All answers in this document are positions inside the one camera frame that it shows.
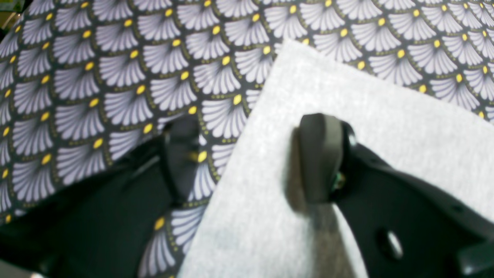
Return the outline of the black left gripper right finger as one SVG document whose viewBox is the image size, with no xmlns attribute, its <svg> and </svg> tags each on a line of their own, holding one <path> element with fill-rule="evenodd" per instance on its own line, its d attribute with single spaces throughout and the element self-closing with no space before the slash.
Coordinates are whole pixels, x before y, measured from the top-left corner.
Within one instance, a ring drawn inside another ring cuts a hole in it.
<svg viewBox="0 0 494 278">
<path fill-rule="evenodd" d="M 401 172 L 323 113 L 298 127 L 309 203 L 344 216 L 370 278 L 492 278 L 493 223 L 462 201 Z"/>
</svg>

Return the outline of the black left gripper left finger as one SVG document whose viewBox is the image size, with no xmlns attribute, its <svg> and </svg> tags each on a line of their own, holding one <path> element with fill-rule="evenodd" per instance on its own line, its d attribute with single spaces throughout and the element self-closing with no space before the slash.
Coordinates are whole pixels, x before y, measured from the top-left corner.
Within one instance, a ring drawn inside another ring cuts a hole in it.
<svg viewBox="0 0 494 278">
<path fill-rule="evenodd" d="M 1 261 L 49 278 L 135 278 L 155 221 L 188 200 L 196 116 L 1 226 Z"/>
</svg>

